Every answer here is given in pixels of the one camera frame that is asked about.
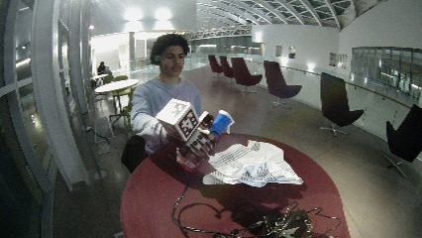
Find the person sitting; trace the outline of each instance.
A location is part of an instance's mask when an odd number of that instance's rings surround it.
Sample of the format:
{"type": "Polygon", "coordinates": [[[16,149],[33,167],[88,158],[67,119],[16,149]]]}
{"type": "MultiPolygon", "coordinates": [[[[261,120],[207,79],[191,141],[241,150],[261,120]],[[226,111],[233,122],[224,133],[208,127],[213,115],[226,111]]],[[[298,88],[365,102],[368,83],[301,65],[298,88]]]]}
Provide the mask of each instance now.
{"type": "Polygon", "coordinates": [[[97,75],[107,74],[107,67],[105,67],[104,61],[100,63],[100,66],[96,69],[96,74],[97,75]]]}

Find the crumpled paper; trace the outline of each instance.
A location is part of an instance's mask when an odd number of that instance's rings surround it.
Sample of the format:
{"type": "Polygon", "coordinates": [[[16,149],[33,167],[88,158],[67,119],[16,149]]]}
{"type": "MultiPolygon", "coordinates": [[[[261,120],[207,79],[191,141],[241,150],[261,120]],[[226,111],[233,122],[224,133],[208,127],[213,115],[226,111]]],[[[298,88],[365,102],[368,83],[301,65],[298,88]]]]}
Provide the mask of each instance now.
{"type": "Polygon", "coordinates": [[[262,187],[269,182],[302,184],[284,160],[284,151],[264,142],[248,141],[248,146],[232,145],[211,156],[216,171],[204,176],[204,184],[245,183],[262,187]]]}

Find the man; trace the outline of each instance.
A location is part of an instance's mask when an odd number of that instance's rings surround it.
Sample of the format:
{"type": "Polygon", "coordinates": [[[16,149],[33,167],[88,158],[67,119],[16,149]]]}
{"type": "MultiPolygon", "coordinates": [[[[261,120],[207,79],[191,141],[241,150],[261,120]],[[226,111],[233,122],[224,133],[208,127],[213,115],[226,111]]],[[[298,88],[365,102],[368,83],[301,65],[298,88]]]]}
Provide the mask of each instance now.
{"type": "Polygon", "coordinates": [[[96,69],[96,74],[97,75],[107,74],[107,66],[104,61],[100,63],[100,66],[96,69]]]}
{"type": "Polygon", "coordinates": [[[188,41],[181,35],[168,34],[159,37],[151,53],[151,63],[160,67],[160,74],[140,84],[133,92],[132,130],[145,139],[148,154],[169,143],[168,132],[156,116],[171,99],[191,102],[197,113],[203,113],[200,91],[180,77],[188,52],[188,41]]]}

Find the red round table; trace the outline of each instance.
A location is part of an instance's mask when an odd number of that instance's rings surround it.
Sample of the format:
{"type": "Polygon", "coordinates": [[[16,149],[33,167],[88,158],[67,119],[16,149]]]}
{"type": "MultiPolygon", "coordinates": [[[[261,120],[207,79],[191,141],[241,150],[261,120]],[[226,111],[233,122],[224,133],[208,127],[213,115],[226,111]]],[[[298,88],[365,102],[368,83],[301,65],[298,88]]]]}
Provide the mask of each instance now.
{"type": "MultiPolygon", "coordinates": [[[[137,167],[121,195],[120,220],[125,238],[212,237],[212,234],[181,229],[172,221],[175,203],[185,185],[188,190],[176,211],[176,218],[184,226],[229,234],[242,229],[264,216],[281,216],[289,204],[297,201],[297,208],[306,211],[317,207],[330,219],[309,213],[313,237],[349,238],[344,204],[338,189],[321,166],[290,146],[262,137],[242,134],[222,134],[216,152],[233,144],[246,146],[248,140],[266,142],[284,150],[284,159],[292,166],[304,184],[269,183],[264,187],[246,184],[204,184],[203,177],[213,171],[203,162],[197,172],[187,172],[176,162],[176,149],[167,147],[157,151],[137,167]]],[[[237,236],[252,236],[241,232],[237,236]]]]}

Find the floor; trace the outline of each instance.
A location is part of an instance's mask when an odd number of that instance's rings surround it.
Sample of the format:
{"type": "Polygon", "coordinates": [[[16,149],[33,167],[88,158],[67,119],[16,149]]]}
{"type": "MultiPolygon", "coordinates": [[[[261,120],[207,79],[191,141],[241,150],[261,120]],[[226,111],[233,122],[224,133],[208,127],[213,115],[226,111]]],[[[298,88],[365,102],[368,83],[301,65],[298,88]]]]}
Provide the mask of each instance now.
{"type": "MultiPolygon", "coordinates": [[[[144,82],[157,72],[152,68],[128,74],[129,78],[144,82]]],[[[408,178],[386,168],[389,163],[382,157],[388,154],[385,141],[356,126],[346,126],[344,129],[350,134],[334,138],[329,131],[320,129],[330,126],[330,122],[318,109],[292,99],[286,100],[292,109],[272,108],[269,101],[276,98],[265,88],[253,86],[250,89],[257,93],[248,95],[234,92],[242,88],[228,84],[228,78],[216,77],[209,66],[185,70],[183,77],[197,85],[204,109],[212,115],[220,109],[230,113],[236,121],[232,132],[281,141],[324,167],[342,196],[352,238],[422,236],[421,173],[406,163],[402,169],[408,178]]],[[[131,133],[124,128],[123,119],[115,124],[113,135],[109,131],[104,118],[112,112],[111,101],[95,102],[93,113],[87,119],[92,129],[85,132],[89,143],[83,149],[91,183],[77,184],[69,191],[61,176],[57,178],[57,238],[121,237],[120,194],[131,174],[120,163],[120,155],[131,133]],[[109,144],[95,133],[109,137],[109,144]]]]}

